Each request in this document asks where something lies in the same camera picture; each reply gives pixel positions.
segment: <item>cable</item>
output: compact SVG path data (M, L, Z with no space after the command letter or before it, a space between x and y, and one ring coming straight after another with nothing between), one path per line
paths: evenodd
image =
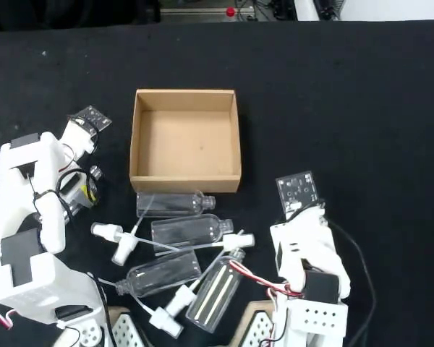
M11 314L14 314L16 312L16 310L14 309L10 309L6 314L5 317L3 317L0 314L0 324L3 325L3 327L5 327L7 330L10 330L13 328L13 321L12 319L9 317Z
M75 327L65 327L65 329L75 330L79 333L77 340L72 345L69 346L69 347L74 347L76 345L76 343L79 342L79 340L80 340L80 331L78 329L76 329Z
M259 12L264 16L264 18L267 20L267 22L271 22L271 19L268 17L268 15L260 8L260 4L257 0L253 1L254 4L254 8L258 9Z
M93 183L96 182L96 178L94 177L94 175L92 175L92 173L89 170L84 170L83 168L72 168L71 170L66 171L65 173L63 173L58 181L56 182L56 193L60 196L61 195L61 184L63 182L63 179L65 179L68 175L73 174L74 172L80 172L82 174L85 174L86 176L86 182L85 185L87 186L87 198L89 199L89 201L92 204L95 204L98 202L98 199L93 199L92 197L92 192L90 190L90 180L93 181Z
M74 150L72 149L72 147L69 146L69 145L66 144L66 143L63 143L63 146L65 146L65 147L67 147L67 148L69 148L69 149L71 150L71 152L72 152L72 159L68 162L68 164L67 164L65 167L60 168L60 169L58 170L58 172L62 172L62 171L64 171L64 170L66 170L67 168L69 168L69 166L72 164L72 162L73 162L74 159L75 159L75 152L74 152Z
M116 284L114 282L109 282L108 280L104 280L104 279L99 278L99 277L98 277L98 280L103 284L107 284L108 286L116 287Z
M71 115L69 116L69 119L72 120L74 123L76 123L77 125L81 125L79 124L79 122L76 121L76 119L79 119L83 122L87 122L88 125L90 125L92 127L92 129L95 131L95 139L93 140L93 152L96 151L96 149L98 148L98 144L100 142L100 130L98 130L98 127L89 119L86 119L82 116L77 116L77 115Z
M295 219L298 215L300 215L302 212L304 212L305 210L308 210L311 207L315 207L318 205L322 205L325 203L324 199L318 199L317 201L311 202L310 204L306 204L304 206L302 206L301 208L295 210L288 219L286 219L286 223L290 222L291 220Z
M287 296L301 296L302 295L302 293L297 293L297 292L291 291L288 283L285 283L285 284L272 283L269 280L266 280L265 278L261 278L259 276L254 275L254 273L252 273L251 270L249 270L247 267L245 267L240 262L237 262L236 260L230 260L229 265L231 266L231 268L233 268L233 270L237 271L238 273L241 273L245 277L248 277L248 278L254 280L256 283L258 283L262 286L272 288L273 290L279 291L280 293L283 293L284 295L287 295Z
M132 298L137 302L137 304L139 304L140 305L140 307L142 308L142 309L144 309L150 316L152 316L153 314L154 314L154 311L150 308L150 307L148 307L148 306L146 306L144 303L142 303L141 301L140 301L140 299L139 298L137 298L136 296L135 296L135 294L133 294L132 292L130 292L130 295L132 296Z
M264 342L269 342L271 344L272 342L278 342L283 338L284 334L286 333L286 327L288 325L288 313L289 313L289 310L286 309L286 319L284 320L284 327L283 327L283 332L281 333L281 335L275 339L264 338L263 340L260 340L259 347L262 347Z
M234 0L234 6L237 8L237 18L240 22L244 22L244 18L241 15L241 10L245 6L248 0L244 0L244 2L241 4L241 6L238 6L238 0Z
M104 295L103 289L101 288L100 281L91 273L87 273L87 275L96 284L96 288L98 289L98 293L100 294L100 298L101 298L101 303L103 304L103 308L104 308L104 315L106 319L106 326L108 327L108 334L113 343L113 346L116 347L117 345L116 345L116 340L114 340L113 327L111 326L111 321L109 320L108 304L106 303L106 297Z
M341 226L334 223L329 218L327 218L326 220L333 226L333 228L335 228L337 231L339 231L339 233L342 234L342 236L345 237L347 239L347 241L349 241L357 250L357 253L359 254L359 257L360 257L360 262L362 262L363 272L365 273L365 276L367 277L368 286L370 289L370 294L371 294L371 299L372 299L371 308L370 308L370 311L368 312L368 315L367 315L365 321L362 323L359 330L355 333L355 335L350 339L349 343L347 344L347 347L352 347L352 346L355 346L355 344L360 339L362 334L366 331L366 329L368 329L368 325L370 324L370 321L373 317L373 314L375 313L376 304L377 304L378 300L376 298L376 291L375 291L375 287L373 285L373 280L371 279L371 275L370 275L370 272L368 271L368 266L367 266L367 263L365 261L365 257L363 256L363 252L360 249L360 246L358 245L357 242L355 242L355 240Z

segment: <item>red wire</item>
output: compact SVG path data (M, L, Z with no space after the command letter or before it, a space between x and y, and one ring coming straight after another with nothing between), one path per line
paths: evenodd
M285 284L285 286L284 286L285 290L283 290L283 289L280 289L279 287L275 286L273 283L269 282L268 280L265 280L263 278L257 277L255 275L252 275L252 274L244 271L243 269L241 269L238 265L236 265L233 262L230 262L229 264L230 264L231 268L233 268L235 271L237 271L238 273L241 273L245 277L248 277L248 278L254 280L255 282L261 284L262 286L272 288L274 291L279 291L280 293L287 295L287 296L300 296L300 295L302 295L301 293L291 291L288 283Z

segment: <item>white 3d printed part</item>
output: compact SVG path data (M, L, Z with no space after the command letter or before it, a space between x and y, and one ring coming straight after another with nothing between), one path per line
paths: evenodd
M113 335L117 347L147 346L140 337L132 318L126 313L121 314L116 324L113 326Z

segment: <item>white wall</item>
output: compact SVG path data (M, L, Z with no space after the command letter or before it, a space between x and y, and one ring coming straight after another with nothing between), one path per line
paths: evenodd
M434 0L345 0L342 20L434 20Z

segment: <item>black cable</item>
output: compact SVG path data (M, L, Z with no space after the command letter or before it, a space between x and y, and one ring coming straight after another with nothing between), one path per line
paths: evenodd
M351 340L347 344L347 347L352 347L352 346L355 346L355 344L360 339L360 337L362 336L362 334L368 329L368 325L370 324L370 321L371 321L371 319L373 317L373 314L375 313L376 304L377 304L378 300L376 299L375 287L373 285L373 281L371 279L370 272L368 271L368 266L367 266L367 263L365 261L365 257L363 256L363 252L360 249L360 246L338 224L334 223L329 218L327 218L326 220L329 222L329 224L331 226L333 226L333 228L335 228L337 231L339 231L339 233L342 234L342 236L344 236L347 239L347 241L349 241L355 247L355 249L357 250L357 253L359 254L359 257L360 257L360 261L362 262L363 272L365 273L365 276L367 277L368 286L370 288L370 294L371 294L371 299L372 299L371 308L370 308L370 311L368 312L368 315L367 315L365 321L362 323L362 326L359 328L359 330L355 333L355 335L351 338Z
M238 0L234 0L234 6L237 8L237 18L240 22L244 22L244 18L241 15L241 10L245 6L248 0L244 0L240 7L238 7Z
M96 288L98 289L98 293L100 294L100 297L101 297L101 303L103 304L103 308L104 308L104 314L105 314L105 318L106 318L106 326L108 327L108 334L109 334L109 337L113 343L113 346L116 347L117 345L116 345L116 340L114 340L113 327L111 326L111 321L109 320L108 304L106 303L106 298L104 296L103 289L101 288L100 281L91 273L87 273L87 275L96 284Z
M77 340L72 345L69 346L69 347L74 347L77 344L77 342L79 342L79 340L80 340L80 331L77 330L75 327L65 327L65 329L75 330L75 331L77 331L79 333L79 336L77 337Z
M90 180L92 179L93 183L95 183L96 182L96 178L94 177L94 175L92 175L91 172L89 172L89 170L85 170L83 168L72 168L72 169L64 172L59 177L58 181L56 182L56 188L55 188L56 193L58 195L61 194L61 184L63 182L63 179L66 178L68 175L73 174L74 172L80 172L82 174L85 174L85 176L86 176L85 185L87 186L87 197L88 197L88 200L92 204L97 203L98 199L96 199L96 197L95 197L95 199L93 199L92 192L91 192L91 189L90 189Z
M34 193L34 198L33 198L32 204L34 205L34 208L37 211L38 215L42 216L41 213L40 213L40 211L38 210L37 205L35 204L35 202L37 200L39 200L41 197L43 197L44 195L48 194L48 193L54 193L56 195L56 197L58 198L59 203L61 204L61 206L66 211L67 217L69 219L69 222L72 224L72 226L74 226L74 219L73 219L74 216L72 215L71 208L69 207L69 205L67 204L67 202L64 201L64 199L61 197L61 195L58 194L57 192L55 192L52 189L46 190L43 193L37 193L35 191L34 185L32 183L32 179L30 179L29 175L27 175L27 179L29 180L30 187L32 188L32 191Z
M289 310L286 309L286 319L284 320L284 328L283 328L283 332L281 333L281 335L275 339L264 338L263 340L260 340L259 347L262 347L264 342L270 342L270 343L278 342L283 338L284 334L286 333L286 326L288 325L288 313L289 313Z
M318 199L314 202L311 202L310 204L306 204L302 206L300 209L295 210L288 219L286 219L286 223L290 222L291 220L295 219L299 214L304 212L305 210L308 210L311 207L322 205L325 202L323 199Z
M257 3L256 1L254 1L254 8L258 9L259 12L265 17L265 19L267 20L267 22L271 22L271 19L268 17L268 15L259 7L259 3Z
M69 116L69 119L73 120L73 122L76 123L79 126L80 126L80 124L78 122L76 122L75 119L79 119L79 120L81 120L83 122L87 122L87 124L92 127L92 129L95 131L95 139L93 139L93 152L95 152L96 149L98 148L98 143L100 142L100 130L98 130L98 127L95 125L95 123L93 123L89 119L86 119L86 118L84 118L82 116L78 116L76 114L73 114L73 115Z

